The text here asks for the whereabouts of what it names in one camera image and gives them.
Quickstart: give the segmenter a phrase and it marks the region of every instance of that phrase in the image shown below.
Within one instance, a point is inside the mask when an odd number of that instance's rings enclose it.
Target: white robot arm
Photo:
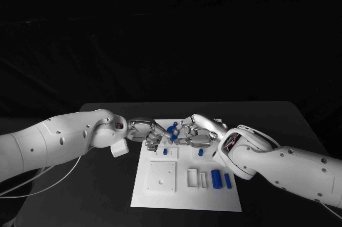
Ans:
[[[182,128],[186,128],[187,138],[176,139],[174,144],[206,148],[216,141],[213,160],[238,177],[249,180],[258,172],[275,187],[342,208],[340,160],[293,147],[280,147],[267,135],[249,127],[239,125],[228,130],[223,123],[199,114],[180,122],[174,135]],[[209,135],[197,135],[199,129],[207,130]],[[277,148],[272,149],[261,136],[274,142]]]
[[[111,147],[114,157],[125,154],[124,138],[156,151],[161,136],[171,134],[154,120],[128,121],[108,110],[75,112],[49,118],[24,130],[0,136],[0,182],[20,173],[62,164],[92,147]]]

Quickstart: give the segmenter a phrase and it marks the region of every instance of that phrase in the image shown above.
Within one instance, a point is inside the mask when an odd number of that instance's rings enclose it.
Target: dark table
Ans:
[[[79,111],[96,109],[106,109],[127,119],[183,119],[196,113],[206,114],[222,119],[229,128],[246,125],[280,145],[327,155],[290,102],[89,103]],[[259,174],[248,181],[235,177],[241,213],[130,207],[141,143],[127,144],[130,152],[117,158],[108,148],[91,149],[65,180],[27,198],[17,227],[342,225],[319,203],[275,188]],[[40,176],[31,192],[63,177],[75,161],[55,166]]]

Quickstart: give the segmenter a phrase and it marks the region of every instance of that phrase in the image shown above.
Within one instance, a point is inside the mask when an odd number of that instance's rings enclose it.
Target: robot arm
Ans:
[[[199,114],[186,118],[182,126],[197,127],[196,118],[199,126],[210,131],[206,138],[200,139],[207,144],[212,141],[219,143],[213,160],[228,167],[238,177],[249,180],[258,172],[275,187],[342,208],[340,160],[293,147],[280,147],[277,142],[258,132],[275,143],[277,148],[272,149],[267,140],[249,127],[239,125],[233,129],[222,129],[226,127],[222,123]],[[177,139],[174,144],[203,148],[196,141],[196,136],[190,136]]]
[[[140,142],[145,139],[148,150],[156,150],[161,136],[170,138],[171,134],[154,120],[125,121],[108,110],[55,116],[0,136],[0,182],[29,170],[70,161],[93,147],[109,146],[118,157],[128,152],[124,138]]]

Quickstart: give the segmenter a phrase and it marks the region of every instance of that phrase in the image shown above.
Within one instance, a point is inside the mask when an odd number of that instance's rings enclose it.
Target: black backdrop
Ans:
[[[0,0],[0,115],[285,100],[340,158],[340,45],[342,0]]]

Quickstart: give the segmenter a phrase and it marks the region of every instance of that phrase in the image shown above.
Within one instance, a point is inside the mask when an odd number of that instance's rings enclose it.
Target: white platform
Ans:
[[[180,122],[180,120],[156,120],[156,122],[167,129],[173,122]],[[183,130],[177,137],[184,137]],[[161,154],[164,148],[167,148],[167,155]],[[203,156],[200,157],[197,156],[197,148],[186,145],[170,145],[164,138],[157,153],[147,151],[143,142],[130,206],[241,212],[232,171],[210,159],[216,148],[218,143],[215,142],[209,148],[203,149]],[[160,165],[157,175],[151,172],[156,170],[150,167],[151,163]],[[187,169],[196,169],[197,188],[187,187]],[[222,189],[212,187],[210,171],[213,169],[220,171]],[[171,188],[171,171],[174,171],[174,188]],[[200,173],[205,173],[206,189],[202,188]],[[229,174],[231,189],[226,188],[225,174]]]

